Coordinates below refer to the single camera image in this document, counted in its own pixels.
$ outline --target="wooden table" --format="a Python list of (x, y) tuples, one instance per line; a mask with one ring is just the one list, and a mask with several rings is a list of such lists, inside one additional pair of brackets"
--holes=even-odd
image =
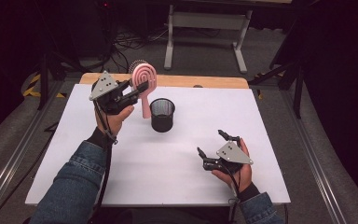
[[(80, 84), (94, 83), (100, 73), (86, 73), (80, 79)], [(128, 80), (129, 74), (113, 74), (115, 80)], [(248, 82), (242, 77), (191, 77), (191, 76), (171, 76), (158, 75), (158, 86), (170, 87), (205, 87), (205, 88), (225, 88), (225, 89), (249, 89)]]
[[(40, 202), (79, 142), (90, 137), (95, 128), (90, 84), (99, 75), (85, 74), (74, 86), (25, 203)], [(130, 75), (113, 77), (123, 81)], [(245, 79), (158, 75), (158, 88), (148, 100), (157, 98), (174, 102), (173, 127), (166, 133), (155, 132), (150, 119), (142, 117), (142, 104), (134, 105), (113, 150), (103, 206), (229, 206), (232, 190), (203, 170), (197, 151), (200, 147), (208, 157), (216, 158), (216, 150), (226, 143), (217, 133), (220, 129), (245, 139), (259, 190), (267, 191), (273, 203), (290, 203), (255, 96)]]

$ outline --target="denim jacket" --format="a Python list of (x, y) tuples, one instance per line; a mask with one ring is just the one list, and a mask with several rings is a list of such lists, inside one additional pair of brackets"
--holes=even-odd
[[(105, 151), (87, 141), (61, 168), (30, 223), (87, 223), (103, 179)], [(282, 223), (268, 194), (240, 204), (247, 224)]]

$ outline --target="white metal frame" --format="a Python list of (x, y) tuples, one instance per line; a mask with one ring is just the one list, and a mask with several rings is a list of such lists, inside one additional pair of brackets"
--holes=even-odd
[(168, 16), (168, 43), (167, 43), (167, 51), (165, 52), (164, 69), (169, 70), (172, 68), (173, 27), (192, 27), (192, 28), (239, 30), (240, 31), (239, 37), (236, 42), (232, 43), (232, 46), (241, 73), (246, 73), (247, 68), (245, 65), (245, 61), (243, 60), (241, 47), (251, 17), (252, 17), (252, 10), (246, 11), (245, 15), (189, 13), (189, 12), (174, 12), (173, 5), (170, 5), (170, 13)]

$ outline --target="hand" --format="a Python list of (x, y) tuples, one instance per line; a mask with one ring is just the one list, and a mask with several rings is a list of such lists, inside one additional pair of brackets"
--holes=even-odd
[[(126, 108), (124, 108), (118, 115), (107, 115), (101, 110), (101, 115), (103, 117), (103, 122), (107, 125), (109, 122), (110, 131), (112, 132), (113, 136), (117, 136), (118, 132), (121, 129), (121, 126), (123, 124), (123, 121), (132, 113), (133, 111), (133, 105), (129, 105)], [(97, 114), (97, 111), (95, 111), (95, 118), (97, 119), (97, 126), (101, 130), (101, 132), (105, 133), (103, 129), (103, 124), (100, 121), (100, 118)]]
[[(240, 145), (242, 151), (249, 156), (248, 148), (245, 145), (245, 142), (243, 142), (243, 139), (240, 140)], [(232, 179), (229, 175), (226, 175), (225, 173), (218, 171), (218, 170), (212, 170), (212, 174), (217, 176), (217, 178), (223, 180), (228, 186), (231, 186)], [(252, 168), (249, 164), (244, 164), (242, 168), (234, 174), (234, 179), (236, 180), (238, 186), (239, 186), (239, 193), (243, 192), (246, 188), (249, 187), (252, 183)]]

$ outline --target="black wristband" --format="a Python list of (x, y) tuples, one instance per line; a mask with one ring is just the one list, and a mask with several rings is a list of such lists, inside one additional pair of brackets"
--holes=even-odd
[(248, 188), (246, 188), (245, 190), (243, 190), (240, 195), (238, 195), (238, 199), (240, 199), (240, 201), (243, 203), (251, 198), (253, 198), (254, 196), (260, 194), (260, 192), (258, 191), (258, 188), (255, 186), (255, 184), (252, 182), (251, 185), (249, 185)]
[(98, 127), (95, 128), (92, 136), (86, 141), (103, 149), (112, 148), (112, 145), (115, 143), (113, 139), (109, 138), (105, 133), (101, 132)]

